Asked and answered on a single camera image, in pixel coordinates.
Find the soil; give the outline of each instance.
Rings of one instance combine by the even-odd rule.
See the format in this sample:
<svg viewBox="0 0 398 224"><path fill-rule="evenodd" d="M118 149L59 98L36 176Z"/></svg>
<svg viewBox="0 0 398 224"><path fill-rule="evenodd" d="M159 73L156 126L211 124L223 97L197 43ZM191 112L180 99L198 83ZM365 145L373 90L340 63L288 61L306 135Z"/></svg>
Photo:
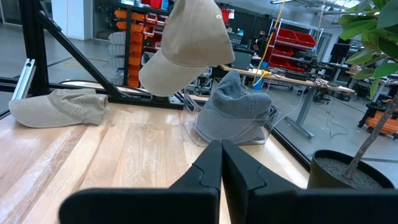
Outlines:
<svg viewBox="0 0 398 224"><path fill-rule="evenodd" d="M356 188L356 189L382 189L383 187L377 183L372 177L368 176L364 172L356 169L352 179L348 179L343 176L348 168L348 165L344 162L336 161L329 158L318 158L318 163L328 173L343 181L344 183Z"/></svg>

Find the ceiling light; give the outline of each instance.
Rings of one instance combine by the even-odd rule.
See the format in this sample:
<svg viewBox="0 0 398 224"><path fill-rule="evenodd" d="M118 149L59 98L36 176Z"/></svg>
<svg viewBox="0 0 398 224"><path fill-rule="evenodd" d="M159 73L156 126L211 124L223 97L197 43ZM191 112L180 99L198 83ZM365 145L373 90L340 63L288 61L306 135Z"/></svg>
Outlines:
<svg viewBox="0 0 398 224"><path fill-rule="evenodd" d="M284 0L276 0L276 1L270 1L271 4L280 4L283 3Z"/></svg>

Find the potted plant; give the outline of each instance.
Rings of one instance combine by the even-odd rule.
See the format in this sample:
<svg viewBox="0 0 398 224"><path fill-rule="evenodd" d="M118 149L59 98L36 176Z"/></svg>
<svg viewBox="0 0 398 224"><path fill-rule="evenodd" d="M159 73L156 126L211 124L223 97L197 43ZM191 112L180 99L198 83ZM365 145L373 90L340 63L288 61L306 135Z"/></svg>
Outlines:
<svg viewBox="0 0 398 224"><path fill-rule="evenodd" d="M361 35L364 51L350 57L346 63L368 66L380 60L391 59L394 63L385 63L376 69L364 68L353 78L374 79L370 87L371 98L376 94L382 77L398 71L398 1L397 0L362 0L357 6L347 9L355 15L345 14L340 17L343 27L342 39ZM375 168L361 162L361 158L376 140L380 130L397 109L398 94L363 142L354 157L340 152L319 150L311 161L311 173L308 188L357 188L380 189L394 188L391 181Z"/></svg>

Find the beige baseball cap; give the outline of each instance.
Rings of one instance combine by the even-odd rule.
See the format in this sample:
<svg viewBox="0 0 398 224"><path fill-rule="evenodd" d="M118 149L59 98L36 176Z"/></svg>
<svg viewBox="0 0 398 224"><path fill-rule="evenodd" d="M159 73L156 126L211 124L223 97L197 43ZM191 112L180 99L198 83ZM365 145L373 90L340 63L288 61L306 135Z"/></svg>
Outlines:
<svg viewBox="0 0 398 224"><path fill-rule="evenodd" d="M140 70L142 86L169 96L194 81L208 66L234 61L223 16L214 0L178 0L159 50Z"/></svg>
<svg viewBox="0 0 398 224"><path fill-rule="evenodd" d="M13 117L31 128L54 128L88 123L99 125L103 119L108 96L94 89L54 90L8 103Z"/></svg>

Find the storage rack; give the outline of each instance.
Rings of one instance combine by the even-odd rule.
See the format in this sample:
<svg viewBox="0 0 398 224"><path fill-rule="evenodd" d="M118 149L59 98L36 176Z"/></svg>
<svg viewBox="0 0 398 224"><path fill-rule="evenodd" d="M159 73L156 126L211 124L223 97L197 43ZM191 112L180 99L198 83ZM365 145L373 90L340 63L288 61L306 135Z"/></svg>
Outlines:
<svg viewBox="0 0 398 224"><path fill-rule="evenodd" d="M272 22L271 22L271 27L273 27L275 25L275 23L276 23L276 20L273 19ZM308 29L308 35L313 37L313 39L315 40L315 46L310 47L310 46L307 46L307 45L295 44L295 43L286 42L286 41L282 41L282 40L278 39L279 33L281 31L282 24L287 24L287 25L290 25L290 26L295 26L295 27ZM278 26L278 28L277 28L277 30L275 32L275 36L273 36L273 39L275 41L274 41L273 44L271 44L269 46L269 48L271 48L271 49L268 49L268 51L270 52L269 58L267 58L268 61L269 61L269 68L276 68L276 67L271 66L272 56L283 58L283 59L288 59L289 61L294 61L294 62L309 63L309 61L303 60L303 59L300 59L300 58L294 58L294 57L290 57L290 56L286 56L286 55L277 54L277 53L274 52L275 47L276 47L277 44L279 44L279 45L282 45L282 46L292 47L292 48L295 48L295 49L311 50L312 51L312 56L314 56L317 53L317 47L318 47L318 43L319 43L320 37L321 37L322 32L323 32L323 28L314 27L314 26L310 26L310 25L305 25L305 24L301 24L299 22L290 21L290 20L287 20L287 19L281 19L277 26ZM272 29L269 29L268 38L271 35L271 31L272 31ZM303 72L303 71L298 69L298 70L294 70L294 72L299 72L300 73L300 72Z"/></svg>
<svg viewBox="0 0 398 224"><path fill-rule="evenodd" d="M145 6L132 6L120 2L116 2L115 6L119 8L119 10L117 10L119 14L119 16L117 15L118 27L126 31L123 85L139 87L138 73L142 67L141 57L144 52L144 47L146 47L144 46L144 40L146 39L147 32L145 29L147 23L152 20L150 18L151 15L156 18L162 16L164 19L167 19L169 11ZM153 33L162 34L155 30L153 30Z"/></svg>

